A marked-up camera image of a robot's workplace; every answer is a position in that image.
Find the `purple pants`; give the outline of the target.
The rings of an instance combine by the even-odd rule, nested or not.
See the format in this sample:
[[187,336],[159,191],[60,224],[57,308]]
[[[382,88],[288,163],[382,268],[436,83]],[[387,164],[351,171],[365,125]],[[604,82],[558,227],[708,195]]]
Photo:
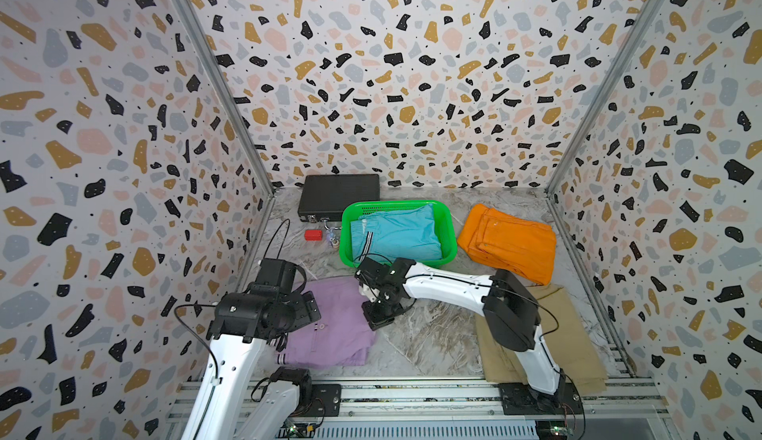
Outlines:
[[311,370],[363,366],[376,335],[369,327],[357,280],[350,276],[325,278],[308,283],[321,319],[289,337],[276,363]]

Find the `turquoise pants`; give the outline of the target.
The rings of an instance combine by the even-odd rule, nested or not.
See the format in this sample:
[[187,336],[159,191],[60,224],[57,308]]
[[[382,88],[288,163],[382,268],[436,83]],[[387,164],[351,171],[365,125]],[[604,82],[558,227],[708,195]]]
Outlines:
[[432,204],[362,215],[349,227],[351,258],[355,262],[363,255],[376,261],[394,261],[399,257],[437,261],[443,257]]

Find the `orange pants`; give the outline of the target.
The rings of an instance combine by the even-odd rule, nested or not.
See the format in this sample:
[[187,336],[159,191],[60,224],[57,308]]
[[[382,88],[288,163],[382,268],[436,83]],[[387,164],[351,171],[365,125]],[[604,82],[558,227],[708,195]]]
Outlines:
[[456,242],[474,262],[510,271],[535,284],[551,283],[557,237],[547,224],[477,204]]

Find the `khaki pants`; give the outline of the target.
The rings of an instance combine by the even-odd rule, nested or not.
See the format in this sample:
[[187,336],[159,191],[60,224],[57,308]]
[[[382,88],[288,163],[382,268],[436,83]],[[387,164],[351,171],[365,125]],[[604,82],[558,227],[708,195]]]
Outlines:
[[[549,314],[541,315],[548,350],[565,373],[575,381],[582,396],[593,396],[606,391],[608,374],[599,358],[597,349],[585,328],[571,298],[560,285],[531,286],[528,291],[539,304],[550,309],[561,325]],[[518,361],[517,354],[499,346],[489,332],[484,318],[476,316],[475,328],[485,379],[492,384],[504,382],[527,382],[527,374]]]

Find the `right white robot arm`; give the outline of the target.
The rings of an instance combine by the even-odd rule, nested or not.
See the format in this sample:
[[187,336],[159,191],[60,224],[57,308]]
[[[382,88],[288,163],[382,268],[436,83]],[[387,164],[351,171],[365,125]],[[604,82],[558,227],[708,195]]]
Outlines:
[[458,306],[481,316],[492,339],[516,354],[536,400],[560,404],[567,376],[553,359],[545,341],[537,299],[511,272],[468,275],[438,269],[413,259],[379,262],[371,257],[354,269],[361,293],[363,315],[378,330],[405,314],[405,299],[434,300]]

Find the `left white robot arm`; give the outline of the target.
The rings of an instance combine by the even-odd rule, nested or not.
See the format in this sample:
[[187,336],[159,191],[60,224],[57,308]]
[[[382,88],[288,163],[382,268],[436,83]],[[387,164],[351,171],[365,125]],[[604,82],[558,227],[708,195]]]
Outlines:
[[288,336],[321,320],[303,267],[263,259],[253,282],[214,306],[204,344],[210,361],[182,434],[184,439],[274,439],[287,419],[311,407],[312,377],[306,369],[280,367],[265,378],[261,398],[241,421],[250,378],[262,355],[281,352]]

